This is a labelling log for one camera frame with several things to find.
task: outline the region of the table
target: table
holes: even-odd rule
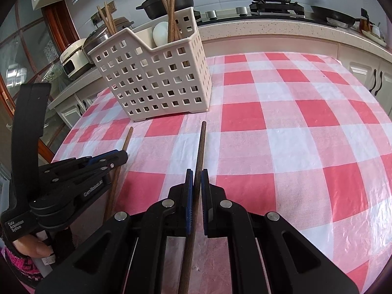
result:
[[[213,84],[207,113],[133,123],[106,89],[55,159],[121,149],[133,126],[115,209],[135,214],[166,198],[195,168],[206,120],[210,182],[249,212],[280,213],[363,293],[392,254],[388,116],[328,56],[252,53],[207,61]],[[164,293],[176,286],[179,243],[168,241]],[[190,293],[230,293],[226,240],[207,240],[198,227],[196,244]]]

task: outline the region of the cabinet handle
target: cabinet handle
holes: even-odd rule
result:
[[[14,110],[14,108],[12,107],[12,104],[11,104],[11,102],[10,102],[10,100],[9,100],[9,98],[8,98],[8,96],[7,96],[7,94],[6,94],[5,92],[2,92],[2,96],[3,96],[4,100],[5,100],[5,102],[7,103],[7,106],[8,106],[8,108],[9,108],[9,110],[10,110],[11,113],[14,115],[14,114],[15,114],[15,110]]]
[[[82,110],[80,109],[80,105],[77,104],[77,107],[79,108],[79,114],[82,116],[83,114],[82,114]]]
[[[373,85],[372,89],[369,90],[370,93],[372,93],[373,89],[375,89],[376,85],[377,85],[377,70],[374,70],[373,74],[374,74],[374,85]]]
[[[380,80],[381,80],[380,88],[376,90],[376,92],[374,93],[374,96],[377,96],[378,92],[383,87],[383,71],[380,72]]]

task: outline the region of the silver screw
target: silver screw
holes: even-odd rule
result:
[[[174,206],[174,201],[172,199],[165,199],[162,201],[162,205],[165,208],[171,208],[172,206]]]
[[[117,212],[115,215],[114,215],[114,218],[117,220],[117,221],[123,221],[123,220],[125,220],[126,218],[127,218],[127,213],[126,212],[124,212],[124,211],[120,211],[120,212]]]
[[[220,205],[222,208],[231,208],[233,203],[230,200],[222,200]]]
[[[280,215],[277,214],[276,212],[268,212],[267,218],[270,219],[271,221],[278,221],[280,218]]]

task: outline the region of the human hand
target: human hand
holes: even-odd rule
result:
[[[13,244],[19,253],[29,257],[43,258],[52,254],[52,250],[45,243],[31,234],[13,241]]]

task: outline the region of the black handle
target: black handle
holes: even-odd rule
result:
[[[79,104],[77,104],[77,107],[79,108],[79,114],[82,116],[83,114],[82,114],[82,110],[80,109]]]
[[[383,71],[380,72],[380,88],[376,90],[376,92],[374,93],[374,96],[377,96],[378,92],[381,90],[381,88],[383,87]]]
[[[373,74],[374,74],[374,85],[373,85],[372,89],[369,90],[370,93],[372,93],[373,89],[375,89],[376,85],[377,85],[377,70],[374,70]]]

